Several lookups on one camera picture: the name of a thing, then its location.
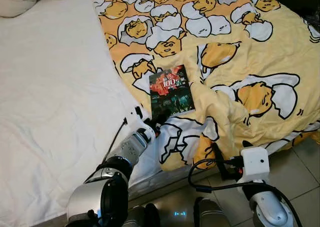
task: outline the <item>white bed sheet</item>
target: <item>white bed sheet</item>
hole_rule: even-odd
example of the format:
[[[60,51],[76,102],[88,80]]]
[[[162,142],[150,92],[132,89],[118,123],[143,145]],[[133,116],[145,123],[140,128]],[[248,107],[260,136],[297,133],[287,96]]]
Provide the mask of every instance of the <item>white bed sheet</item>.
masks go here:
[[[0,18],[0,226],[63,214],[136,105],[91,0],[40,0]],[[144,154],[131,184],[160,169],[154,154]]]

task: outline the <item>yellow bedspread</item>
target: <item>yellow bedspread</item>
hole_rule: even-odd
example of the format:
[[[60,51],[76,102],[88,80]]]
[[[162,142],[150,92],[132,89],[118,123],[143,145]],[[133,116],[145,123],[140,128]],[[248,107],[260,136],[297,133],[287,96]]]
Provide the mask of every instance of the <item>yellow bedspread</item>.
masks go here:
[[[212,158],[212,142],[225,158],[250,145],[271,154],[319,129],[320,34],[277,0],[93,4],[114,68],[144,108],[149,75],[186,67],[196,111],[161,126],[164,170]]]

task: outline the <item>book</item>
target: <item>book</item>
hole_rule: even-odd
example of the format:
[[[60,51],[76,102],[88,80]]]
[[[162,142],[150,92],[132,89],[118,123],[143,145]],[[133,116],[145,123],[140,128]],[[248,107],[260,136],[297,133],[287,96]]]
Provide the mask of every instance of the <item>book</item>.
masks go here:
[[[149,76],[152,119],[178,116],[195,111],[183,64]]]

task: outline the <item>tiled floor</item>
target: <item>tiled floor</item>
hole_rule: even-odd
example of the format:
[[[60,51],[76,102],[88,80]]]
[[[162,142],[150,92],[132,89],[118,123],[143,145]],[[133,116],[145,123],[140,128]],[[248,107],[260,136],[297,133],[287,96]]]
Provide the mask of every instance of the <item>tiled floor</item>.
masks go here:
[[[270,184],[276,186],[291,200],[303,226],[320,226],[320,146],[307,139],[293,149],[276,153],[271,156],[270,169]],[[214,174],[200,183],[218,186],[232,181],[222,182],[220,176]],[[193,227],[193,205],[198,196],[216,201],[232,226],[254,226],[249,203],[236,189],[206,194],[185,186],[161,197],[155,195],[151,202],[159,209],[163,227]],[[174,216],[174,212],[183,211],[186,215]],[[36,227],[62,227],[64,223],[65,218],[62,217]]]

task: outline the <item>bed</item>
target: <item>bed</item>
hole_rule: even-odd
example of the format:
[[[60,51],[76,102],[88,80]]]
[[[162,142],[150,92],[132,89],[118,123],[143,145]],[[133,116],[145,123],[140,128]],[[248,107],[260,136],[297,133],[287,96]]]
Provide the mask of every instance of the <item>bed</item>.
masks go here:
[[[271,154],[319,128],[319,33],[276,0],[41,0],[0,29],[1,226],[65,213],[123,118],[149,117],[158,69],[185,64],[196,111],[160,127],[130,199],[185,178],[212,142]]]

